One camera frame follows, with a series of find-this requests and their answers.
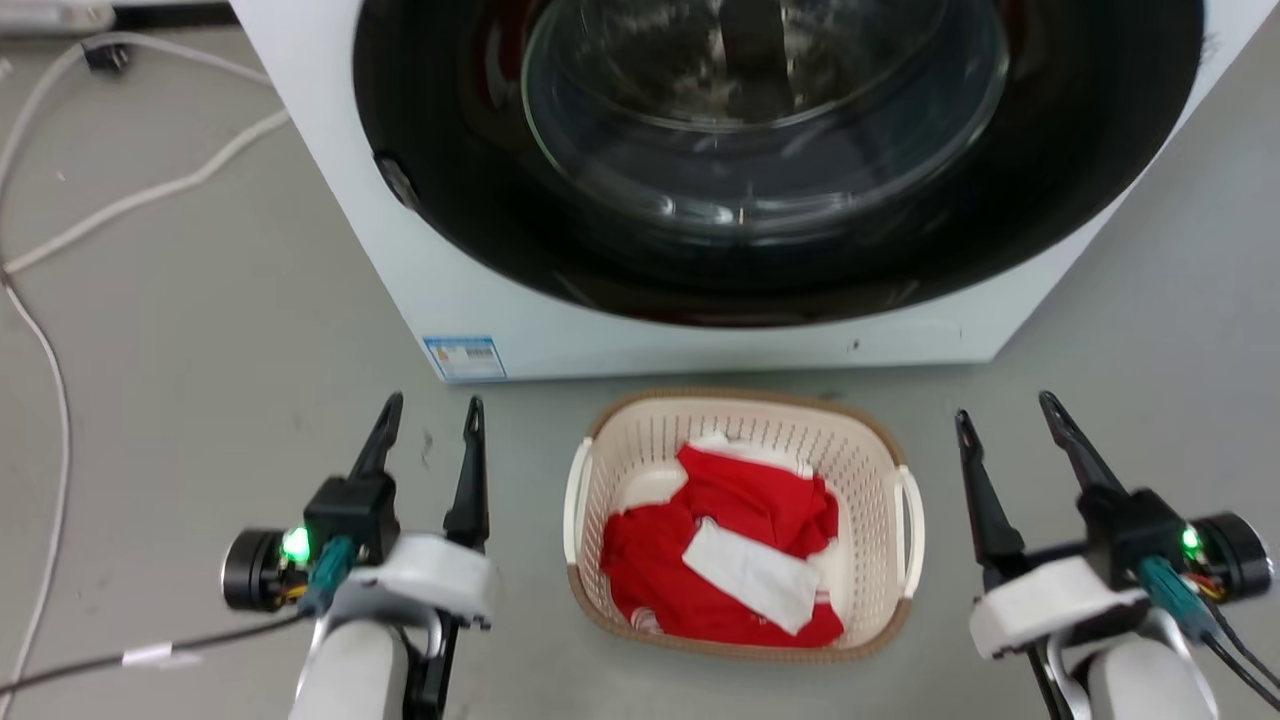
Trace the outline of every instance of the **white washing machine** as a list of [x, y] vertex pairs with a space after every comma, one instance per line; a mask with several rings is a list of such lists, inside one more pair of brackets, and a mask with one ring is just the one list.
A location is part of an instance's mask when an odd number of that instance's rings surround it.
[[445, 382], [983, 363], [1276, 0], [233, 0]]

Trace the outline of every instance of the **floor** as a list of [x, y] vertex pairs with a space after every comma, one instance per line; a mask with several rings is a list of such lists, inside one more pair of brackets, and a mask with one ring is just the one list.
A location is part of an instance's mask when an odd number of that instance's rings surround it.
[[[187, 41], [252, 63], [237, 32]], [[0, 47], [0, 128], [59, 50]], [[493, 541], [506, 600], [458, 651], [449, 716], [1038, 717], [1024, 662], [968, 638], [979, 589], [951, 416], [970, 410], [1028, 542], [1080, 534], [1070, 468], [1036, 391], [1052, 388], [1123, 480], [1187, 515], [1234, 509], [1280, 538], [1280, 18], [1272, 18], [1078, 266], [991, 365], [684, 377], [485, 388]], [[68, 81], [0, 215], [13, 258], [136, 188], [189, 172], [278, 106], [271, 94], [140, 54], [119, 82]], [[275, 133], [207, 186], [111, 223], [18, 284], [58, 347], [74, 459], [65, 548], [32, 667], [251, 619], [218, 571], [244, 527], [289, 525], [349, 466], [383, 400], [406, 395], [389, 465], [411, 529], [439, 528], [470, 391], [443, 387], [306, 149]], [[58, 424], [35, 340], [0, 304], [0, 667], [35, 597]], [[576, 607], [559, 544], [570, 457], [611, 400], [719, 383], [836, 398], [881, 418], [919, 478], [929, 546], [913, 615], [851, 665], [741, 665], [636, 647]], [[1280, 607], [1230, 609], [1280, 662]], [[104, 673], [22, 694], [13, 717], [282, 717], [307, 632], [209, 652], [202, 666]], [[1263, 705], [1216, 662], [1225, 717]]]

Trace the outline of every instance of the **wire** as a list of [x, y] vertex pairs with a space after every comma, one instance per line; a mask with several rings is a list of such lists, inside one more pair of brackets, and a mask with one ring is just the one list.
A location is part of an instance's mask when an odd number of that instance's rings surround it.
[[[147, 646], [136, 650], [128, 650], [124, 652], [116, 652], [114, 655], [106, 655], [102, 657], [95, 657], [91, 660], [82, 660], [79, 662], [72, 662], [69, 665], [61, 665], [59, 667], [52, 667], [50, 670], [36, 673], [35, 675], [29, 675], [27, 678], [14, 680], [8, 685], [0, 685], [0, 697], [12, 697], [12, 694], [18, 691], [33, 688], [36, 685], [42, 685], [45, 683], [51, 683], [54, 680], [60, 680], [63, 678], [82, 675], [84, 673], [91, 673], [93, 670], [155, 664], [160, 660], [169, 659], [178, 653], [196, 652], [220, 644], [233, 643], [237, 641], [243, 641], [257, 635], [264, 635], [266, 633], [273, 633], [275, 630], [288, 628], [289, 625], [305, 620], [306, 618], [308, 618], [308, 615], [298, 612], [283, 620], [273, 620], [271, 623], [264, 623], [261, 625], [242, 628], [239, 630], [232, 630], [229, 633], [219, 633], [216, 635], [206, 635], [202, 638], [195, 638], [189, 641], [163, 643], [159, 646]], [[145, 657], [145, 660], [137, 660], [138, 657]]]
[[[23, 102], [22, 109], [18, 111], [18, 117], [15, 118], [13, 128], [9, 132], [9, 137], [5, 140], [4, 150], [0, 151], [0, 202], [3, 202], [4, 200], [5, 186], [9, 181], [9, 176], [13, 170], [14, 163], [17, 161], [18, 151], [22, 146], [22, 142], [27, 136], [28, 127], [31, 126], [32, 119], [40, 111], [40, 108], [44, 105], [49, 92], [52, 90], [52, 87], [55, 86], [58, 79], [61, 78], [63, 74], [65, 74], [72, 67], [74, 67], [78, 61], [83, 59], [84, 50], [101, 47], [104, 45], [138, 45], [143, 47], [150, 47], [152, 50], [159, 50], [161, 53], [168, 53], [170, 55], [177, 55], [187, 60], [202, 63], [205, 65], [225, 70], [234, 76], [250, 79], [252, 82], [257, 82], [260, 85], [265, 85], [268, 87], [270, 87], [271, 85], [270, 78], [268, 78], [265, 74], [257, 70], [232, 63], [230, 60], [219, 58], [218, 55], [202, 53], [200, 50], [195, 50], [192, 47], [178, 45], [175, 42], [169, 42], [166, 40], [160, 40], [156, 37], [137, 35], [132, 32], [109, 32], [83, 40], [76, 46], [69, 47], [65, 53], [59, 55], [58, 59], [55, 59], [49, 65], [45, 73], [36, 82], [36, 86], [32, 88], [31, 94], [27, 96], [27, 100], [26, 102]], [[13, 670], [14, 683], [19, 683], [18, 679], [27, 669], [27, 660], [31, 656], [31, 648], [35, 644], [36, 634], [40, 632], [40, 625], [44, 620], [45, 609], [49, 605], [49, 592], [50, 588], [52, 587], [54, 573], [58, 566], [58, 556], [61, 548], [63, 527], [67, 519], [67, 496], [68, 496], [68, 489], [70, 487], [70, 407], [67, 398], [67, 386], [63, 378], [61, 366], [58, 363], [58, 355], [54, 352], [54, 347], [49, 342], [49, 337], [40, 328], [40, 324], [36, 323], [35, 318], [32, 318], [26, 305], [23, 305], [22, 299], [18, 295], [18, 291], [13, 287], [12, 278], [9, 275], [23, 268], [29, 268], [32, 264], [40, 261], [44, 258], [47, 258], [49, 255], [56, 252], [63, 247], [67, 247], [68, 245], [76, 242], [77, 240], [92, 232], [95, 228], [100, 227], [102, 223], [106, 223], [113, 218], [116, 218], [120, 214], [127, 213], [128, 210], [138, 208], [145, 202], [159, 200], [166, 195], [179, 192], [195, 184], [200, 184], [210, 176], [212, 176], [215, 172], [218, 172], [237, 152], [243, 150], [246, 146], [252, 143], [262, 135], [266, 135], [271, 129], [283, 126], [285, 120], [288, 120], [288, 115], [283, 111], [275, 113], [270, 118], [260, 120], [259, 123], [256, 123], [255, 126], [250, 127], [247, 131], [237, 136], [234, 140], [232, 140], [230, 143], [223, 147], [223, 150], [220, 150], [216, 155], [214, 155], [214, 158], [211, 158], [209, 163], [206, 163], [202, 168], [196, 170], [196, 173], [192, 173], [186, 178], [179, 178], [177, 181], [163, 183], [160, 186], [142, 191], [137, 195], [114, 202], [104, 208], [102, 210], [99, 210], [88, 219], [77, 223], [70, 229], [65, 231], [64, 233], [59, 234], [58, 237], [45, 243], [41, 243], [40, 246], [36, 247], [36, 250], [19, 258], [19, 261], [22, 261], [22, 264], [15, 263], [13, 266], [0, 264], [0, 286], [4, 287], [5, 293], [9, 296], [9, 300], [18, 310], [18, 314], [22, 316], [22, 319], [27, 323], [27, 327], [31, 328], [32, 333], [35, 333], [36, 338], [40, 341], [40, 346], [45, 351], [45, 356], [49, 360], [49, 368], [54, 375], [54, 387], [58, 393], [59, 424], [61, 425], [61, 438], [63, 438], [61, 460], [60, 460], [60, 470], [58, 480], [58, 497], [56, 497], [56, 506], [54, 510], [52, 530], [49, 538], [49, 551], [45, 557], [45, 568], [40, 582], [40, 589], [37, 591], [36, 594], [35, 610], [32, 611], [31, 621], [27, 625], [27, 630], [26, 634], [23, 635], [22, 644], [18, 648], [18, 660], [14, 662], [14, 670]], [[4, 693], [0, 693], [0, 720], [4, 720], [9, 716], [9, 706], [13, 698], [12, 693], [19, 688], [20, 685], [14, 685], [12, 689], [6, 689]]]
[[1226, 652], [1226, 648], [1222, 647], [1221, 643], [1219, 643], [1217, 639], [1213, 638], [1211, 633], [1204, 633], [1203, 635], [1201, 635], [1201, 639], [1204, 641], [1204, 644], [1207, 644], [1208, 648], [1213, 651], [1213, 655], [1216, 655], [1219, 660], [1226, 664], [1226, 666], [1230, 667], [1231, 671], [1235, 673], [1235, 675], [1240, 678], [1240, 680], [1243, 680], [1245, 685], [1249, 685], [1249, 689], [1258, 693], [1258, 697], [1267, 701], [1267, 705], [1280, 711], [1280, 698], [1277, 698], [1275, 694], [1271, 693], [1271, 691], [1268, 691], [1262, 683], [1260, 683], [1258, 679], [1254, 678], [1244, 665], [1240, 665], [1239, 660], [1231, 656], [1231, 653]]
[[1226, 596], [1222, 588], [1219, 587], [1217, 582], [1215, 582], [1210, 577], [1197, 575], [1196, 573], [1184, 573], [1183, 577], [1196, 583], [1196, 587], [1199, 588], [1201, 593], [1207, 596], [1213, 602], [1221, 602], [1222, 598]]
[[[49, 368], [54, 375], [54, 389], [58, 392], [58, 421], [61, 425], [61, 450], [60, 450], [60, 466], [58, 479], [58, 500], [55, 501], [54, 510], [54, 529], [49, 538], [49, 553], [45, 556], [45, 570], [41, 577], [40, 589], [36, 592], [36, 610], [32, 612], [31, 621], [27, 625], [27, 634], [22, 639], [22, 646], [18, 650], [18, 661], [14, 664], [13, 679], [17, 680], [22, 676], [22, 673], [27, 669], [27, 657], [31, 655], [31, 647], [35, 644], [36, 633], [40, 630], [40, 621], [44, 619], [45, 607], [49, 605], [49, 589], [54, 584], [54, 569], [58, 565], [58, 550], [63, 542], [63, 525], [67, 521], [67, 491], [70, 487], [70, 468], [72, 468], [72, 423], [70, 423], [70, 406], [67, 401], [67, 384], [63, 380], [63, 369], [58, 364], [58, 355], [54, 352], [54, 346], [49, 343], [49, 337], [45, 336], [45, 331], [40, 328], [36, 319], [31, 316], [27, 311], [27, 306], [22, 304], [22, 299], [18, 297], [18, 292], [14, 291], [12, 284], [4, 286], [5, 293], [9, 295], [9, 300], [13, 301], [13, 306], [18, 310], [18, 315], [22, 316], [31, 332], [36, 334], [36, 340], [40, 341], [40, 347], [45, 351], [45, 357], [49, 360]], [[0, 693], [0, 720], [9, 716], [9, 696]]]
[[1204, 605], [1208, 607], [1208, 611], [1213, 615], [1213, 619], [1217, 620], [1219, 626], [1222, 628], [1222, 634], [1226, 635], [1226, 639], [1231, 641], [1231, 644], [1235, 646], [1235, 650], [1239, 651], [1239, 653], [1245, 660], [1249, 661], [1249, 665], [1257, 667], [1258, 671], [1262, 673], [1262, 675], [1272, 685], [1280, 688], [1280, 678], [1277, 678], [1276, 674], [1272, 673], [1271, 669], [1267, 667], [1265, 662], [1258, 660], [1258, 656], [1253, 655], [1253, 651], [1251, 651], [1248, 646], [1244, 644], [1244, 641], [1240, 639], [1240, 635], [1235, 633], [1235, 628], [1233, 628], [1231, 624], [1226, 621], [1226, 616], [1222, 615], [1222, 610], [1217, 606], [1217, 603], [1206, 602]]
[[219, 150], [212, 158], [210, 158], [209, 161], [206, 161], [198, 170], [191, 173], [189, 176], [180, 177], [178, 179], [172, 179], [169, 182], [163, 182], [157, 186], [148, 187], [147, 190], [143, 190], [128, 197], [116, 200], [115, 202], [111, 202], [106, 208], [102, 208], [97, 213], [93, 213], [92, 215], [76, 223], [70, 228], [63, 231], [58, 236], [40, 243], [35, 250], [31, 250], [29, 252], [26, 252], [18, 256], [17, 259], [6, 263], [4, 265], [5, 274], [12, 277], [22, 270], [26, 270], [27, 268], [35, 265], [36, 263], [44, 260], [45, 258], [49, 258], [54, 252], [58, 252], [59, 250], [63, 250], [68, 245], [72, 245], [73, 242], [82, 240], [88, 233], [96, 231], [97, 228], [114, 220], [115, 218], [119, 218], [120, 215], [128, 213], [129, 210], [141, 208], [142, 205], [146, 205], [148, 202], [154, 202], [163, 197], [168, 197], [177, 192], [182, 192], [184, 190], [189, 190], [192, 187], [196, 187], [197, 184], [204, 183], [205, 181], [211, 178], [218, 170], [220, 170], [223, 165], [225, 165], [232, 158], [238, 155], [241, 150], [244, 150], [246, 147], [252, 145], [253, 141], [284, 126], [284, 123], [287, 122], [289, 122], [288, 110], [280, 110], [279, 113], [274, 113], [266, 118], [262, 118], [261, 120], [253, 123], [252, 126], [246, 128], [242, 133], [236, 136], [234, 140], [228, 142], [221, 150]]

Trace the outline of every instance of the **black cable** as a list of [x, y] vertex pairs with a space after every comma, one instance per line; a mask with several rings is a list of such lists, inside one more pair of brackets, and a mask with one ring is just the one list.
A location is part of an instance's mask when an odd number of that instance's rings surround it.
[[[197, 650], [204, 650], [219, 644], [227, 644], [236, 641], [242, 641], [246, 638], [252, 638], [256, 635], [264, 635], [283, 628], [288, 628], [294, 623], [305, 620], [307, 615], [297, 614], [283, 620], [273, 620], [271, 623], [264, 623], [261, 625], [253, 625], [251, 628], [243, 628], [239, 630], [232, 630], [229, 633], [219, 633], [216, 635], [207, 635], [204, 638], [195, 638], [189, 641], [179, 641], [173, 644], [172, 652], [192, 652]], [[73, 675], [79, 675], [83, 673], [92, 673], [93, 670], [102, 670], [106, 667], [122, 667], [124, 665], [124, 656], [127, 652], [116, 652], [115, 655], [106, 655], [102, 657], [95, 657], [92, 660], [82, 660], [81, 662], [72, 662], [70, 665], [63, 665], [60, 667], [54, 667], [51, 670], [45, 670], [42, 673], [36, 673], [35, 675], [27, 675], [20, 680], [9, 683], [6, 685], [0, 685], [0, 697], [17, 693], [18, 691], [24, 691], [35, 685], [42, 685], [45, 683], [51, 683], [54, 680], [60, 680], [63, 678], [70, 678]]]
[[1231, 644], [1235, 646], [1235, 650], [1238, 650], [1240, 655], [1249, 661], [1251, 665], [1257, 667], [1258, 671], [1267, 678], [1267, 680], [1271, 680], [1272, 685], [1280, 688], [1280, 676], [1276, 676], [1276, 674], [1272, 673], [1270, 667], [1267, 667], [1261, 660], [1258, 660], [1258, 656], [1253, 655], [1253, 652], [1244, 644], [1244, 641], [1240, 639], [1240, 635], [1235, 634], [1235, 628], [1233, 628], [1231, 624], [1226, 621], [1226, 616], [1222, 615], [1222, 611], [1217, 607], [1217, 603], [1213, 602], [1212, 600], [1208, 600], [1207, 597], [1203, 600], [1204, 600], [1204, 606], [1208, 607], [1208, 611], [1213, 615], [1213, 619], [1217, 620], [1219, 626], [1222, 628], [1222, 634], [1226, 635], [1226, 639], [1231, 641]]
[[1271, 691], [1266, 688], [1266, 685], [1260, 683], [1258, 679], [1249, 673], [1248, 667], [1242, 665], [1240, 661], [1236, 660], [1230, 652], [1226, 652], [1226, 648], [1222, 647], [1222, 644], [1219, 643], [1217, 639], [1213, 638], [1213, 635], [1204, 633], [1203, 635], [1201, 635], [1201, 639], [1204, 641], [1204, 644], [1207, 644], [1208, 648], [1213, 651], [1213, 655], [1216, 655], [1219, 660], [1226, 664], [1226, 666], [1230, 667], [1231, 671], [1235, 673], [1235, 675], [1240, 678], [1240, 680], [1243, 680], [1245, 685], [1249, 685], [1249, 689], [1258, 693], [1258, 697], [1267, 701], [1267, 705], [1274, 707], [1276, 711], [1280, 711], [1280, 698], [1272, 694]]

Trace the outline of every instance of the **white cable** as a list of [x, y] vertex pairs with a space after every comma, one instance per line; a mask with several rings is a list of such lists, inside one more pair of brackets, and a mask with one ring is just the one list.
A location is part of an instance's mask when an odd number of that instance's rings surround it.
[[63, 231], [58, 236], [40, 243], [35, 250], [19, 255], [17, 259], [5, 263], [4, 272], [8, 275], [14, 275], [36, 263], [49, 258], [54, 252], [67, 247], [68, 245], [83, 238], [88, 233], [100, 228], [102, 224], [133, 210], [141, 208], [147, 202], [154, 202], [161, 197], [168, 197], [183, 190], [188, 190], [197, 184], [204, 183], [218, 170], [227, 164], [228, 160], [239, 154], [241, 150], [250, 146], [255, 140], [262, 137], [264, 135], [279, 128], [284, 123], [289, 122], [288, 110], [280, 110], [273, 115], [262, 118], [261, 120], [250, 126], [244, 132], [236, 136], [234, 140], [228, 142], [221, 150], [218, 151], [207, 163], [204, 164], [198, 170], [191, 173], [189, 176], [180, 177], [178, 179], [172, 179], [169, 182], [163, 182], [155, 187], [148, 187], [141, 192], [131, 195], [128, 197], [116, 200], [106, 208], [102, 208], [97, 213], [84, 218], [83, 220], [76, 223], [70, 228]]
[[[18, 309], [18, 315], [27, 323], [31, 332], [36, 333], [36, 340], [40, 341], [40, 347], [45, 350], [45, 357], [49, 359], [49, 368], [54, 373], [54, 388], [58, 392], [58, 420], [63, 428], [61, 473], [58, 480], [54, 530], [49, 538], [49, 555], [45, 557], [44, 579], [40, 583], [40, 591], [36, 593], [36, 611], [31, 616], [31, 624], [27, 625], [27, 635], [22, 641], [22, 647], [18, 651], [18, 662], [13, 669], [13, 679], [17, 682], [27, 670], [27, 656], [31, 655], [31, 646], [35, 643], [36, 632], [40, 629], [40, 620], [45, 615], [45, 606], [49, 605], [49, 589], [54, 584], [54, 566], [58, 564], [58, 548], [61, 546], [63, 523], [67, 519], [67, 489], [70, 487], [72, 420], [70, 406], [67, 402], [67, 386], [63, 383], [63, 369], [58, 364], [58, 355], [54, 352], [54, 346], [49, 343], [45, 331], [40, 329], [40, 324], [27, 311], [27, 306], [22, 304], [13, 286], [6, 284], [4, 290], [9, 295], [9, 300], [13, 301], [13, 306]], [[9, 702], [12, 700], [12, 694], [0, 698], [0, 720], [9, 716]]]
[[[14, 120], [13, 129], [9, 132], [9, 137], [5, 141], [4, 150], [0, 152], [0, 202], [4, 199], [5, 182], [9, 179], [9, 173], [13, 169], [13, 164], [18, 156], [18, 149], [22, 145], [27, 135], [27, 127], [31, 124], [32, 118], [40, 110], [44, 104], [45, 97], [49, 95], [50, 90], [67, 73], [72, 67], [74, 67], [82, 58], [86, 49], [101, 47], [104, 45], [140, 45], [143, 47], [150, 47], [154, 50], [160, 50], [170, 55], [177, 55], [186, 58], [188, 60], [211, 65], [227, 70], [234, 76], [251, 79], [266, 86], [271, 85], [271, 81], [262, 73], [246, 68], [244, 65], [238, 65], [219, 58], [218, 55], [211, 55], [209, 53], [202, 53], [183, 45], [160, 40], [156, 37], [150, 37], [146, 35], [137, 35], [132, 32], [109, 32], [90, 37], [76, 46], [68, 49], [63, 53], [45, 74], [41, 76], [40, 81], [32, 88], [31, 95], [27, 96], [27, 101], [23, 104], [22, 110], [19, 110], [17, 119]], [[12, 279], [6, 277], [10, 273], [18, 272], [23, 268], [28, 268], [32, 264], [40, 261], [44, 258], [67, 247], [68, 245], [76, 242], [77, 240], [84, 237], [87, 233], [92, 232], [95, 228], [100, 227], [102, 223], [119, 217], [134, 208], [145, 205], [155, 200], [160, 200], [174, 192], [180, 192], [196, 184], [200, 184], [209, 179], [214, 173], [216, 173], [223, 165], [227, 164], [237, 152], [247, 147], [259, 137], [262, 137], [268, 132], [283, 126], [288, 120], [288, 113], [284, 110], [264, 118], [255, 123], [252, 127], [238, 135], [232, 140], [225, 147], [223, 147], [218, 154], [215, 154], [204, 167], [201, 167], [195, 173], [170, 181], [166, 183], [157, 184], [152, 188], [145, 190], [106, 208], [99, 210], [90, 218], [76, 223], [72, 228], [63, 232], [58, 237], [41, 243], [36, 250], [27, 252], [17, 261], [10, 265], [4, 265], [0, 270], [0, 284], [4, 286], [5, 293], [9, 300], [13, 301], [13, 306], [18, 310], [18, 314], [31, 328], [31, 332], [36, 334], [40, 341], [40, 346], [45, 351], [45, 356], [49, 359], [49, 368], [54, 374], [54, 387], [58, 392], [58, 406], [59, 406], [59, 419], [61, 424], [61, 470], [59, 473], [58, 480], [58, 498], [56, 507], [54, 510], [54, 528], [49, 538], [49, 553], [45, 557], [45, 570], [40, 583], [40, 591], [36, 594], [36, 607], [31, 616], [31, 623], [27, 625], [26, 635], [23, 637], [22, 646], [18, 650], [18, 661], [14, 664], [13, 680], [22, 678], [23, 673], [27, 670], [27, 659], [31, 655], [31, 648], [35, 644], [36, 634], [40, 632], [41, 620], [45, 616], [45, 609], [49, 605], [49, 592], [54, 582], [54, 571], [58, 566], [58, 555], [61, 548], [63, 538], [63, 525], [67, 519], [67, 495], [70, 487], [70, 461], [72, 461], [72, 434], [70, 434], [70, 406], [67, 400], [67, 386], [63, 380], [63, 370], [58, 364], [58, 355], [54, 352], [54, 346], [49, 342], [45, 332], [36, 323], [31, 313], [22, 304], [22, 299], [18, 292], [13, 288]], [[0, 697], [0, 720], [5, 720], [9, 716], [9, 706], [13, 700], [13, 694]]]

